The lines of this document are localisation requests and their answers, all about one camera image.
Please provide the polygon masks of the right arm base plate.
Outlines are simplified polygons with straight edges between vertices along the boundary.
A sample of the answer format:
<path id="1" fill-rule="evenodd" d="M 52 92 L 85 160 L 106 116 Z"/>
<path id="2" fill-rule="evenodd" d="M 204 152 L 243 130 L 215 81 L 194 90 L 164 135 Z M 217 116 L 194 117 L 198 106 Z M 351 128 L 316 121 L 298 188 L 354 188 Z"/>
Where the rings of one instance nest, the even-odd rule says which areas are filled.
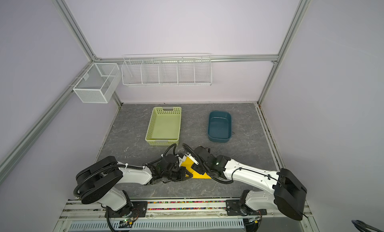
<path id="1" fill-rule="evenodd" d="M 240 200 L 226 200 L 226 211 L 228 216 L 266 216 L 267 210 L 253 210 L 240 203 Z"/>

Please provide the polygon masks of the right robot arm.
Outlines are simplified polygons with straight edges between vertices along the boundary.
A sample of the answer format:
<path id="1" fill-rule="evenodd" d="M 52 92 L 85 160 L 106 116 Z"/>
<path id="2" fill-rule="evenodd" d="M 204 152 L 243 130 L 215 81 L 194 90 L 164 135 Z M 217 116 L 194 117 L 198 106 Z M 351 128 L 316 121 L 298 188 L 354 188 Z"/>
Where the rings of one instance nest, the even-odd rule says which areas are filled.
<path id="1" fill-rule="evenodd" d="M 202 146 L 192 149 L 183 144 L 187 155 L 194 161 L 193 169 L 199 174 L 207 174 L 221 184 L 235 181 L 245 183 L 265 192 L 258 196 L 253 191 L 243 191 L 239 207 L 257 211 L 260 209 L 279 210 L 286 217 L 301 221 L 307 196 L 306 187 L 288 169 L 268 171 L 242 164 L 230 157 L 214 156 L 209 148 Z"/>

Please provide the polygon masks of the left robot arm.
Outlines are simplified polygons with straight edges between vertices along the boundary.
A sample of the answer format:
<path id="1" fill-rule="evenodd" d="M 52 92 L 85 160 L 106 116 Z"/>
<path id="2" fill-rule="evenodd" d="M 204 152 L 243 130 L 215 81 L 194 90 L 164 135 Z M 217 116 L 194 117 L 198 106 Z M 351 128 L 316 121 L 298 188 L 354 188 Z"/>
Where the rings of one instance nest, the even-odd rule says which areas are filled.
<path id="1" fill-rule="evenodd" d="M 177 144 L 172 144 L 159 159 L 142 166 L 120 163 L 114 156 L 107 156 L 76 175 L 73 194 L 85 205 L 101 204 L 106 215 L 130 216 L 136 208 L 128 192 L 117 189 L 117 184 L 154 185 L 193 178 L 182 166 L 184 158 L 176 153 L 176 147 Z"/>

